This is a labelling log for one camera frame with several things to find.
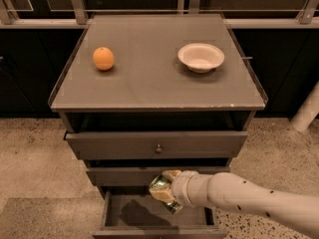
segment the bowl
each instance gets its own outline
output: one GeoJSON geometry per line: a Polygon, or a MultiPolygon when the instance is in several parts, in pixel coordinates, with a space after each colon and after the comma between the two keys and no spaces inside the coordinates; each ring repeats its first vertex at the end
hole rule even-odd
{"type": "Polygon", "coordinates": [[[207,73],[219,67],[225,57],[217,47],[203,43],[193,43],[178,51],[178,58],[196,73],[207,73]]]}

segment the drawer knob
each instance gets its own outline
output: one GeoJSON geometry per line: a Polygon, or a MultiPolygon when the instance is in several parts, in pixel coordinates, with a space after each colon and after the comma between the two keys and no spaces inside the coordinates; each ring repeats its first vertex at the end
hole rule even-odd
{"type": "Polygon", "coordinates": [[[158,144],[157,148],[156,148],[156,153],[157,154],[161,154],[162,153],[162,148],[161,148],[161,145],[158,144]]]}

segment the white cylinder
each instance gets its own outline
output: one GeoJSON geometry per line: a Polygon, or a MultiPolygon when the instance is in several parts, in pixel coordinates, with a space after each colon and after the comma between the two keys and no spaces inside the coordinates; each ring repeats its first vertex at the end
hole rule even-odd
{"type": "Polygon", "coordinates": [[[319,114],[319,82],[309,94],[298,113],[291,121],[291,125],[298,131],[304,131],[319,114]]]}

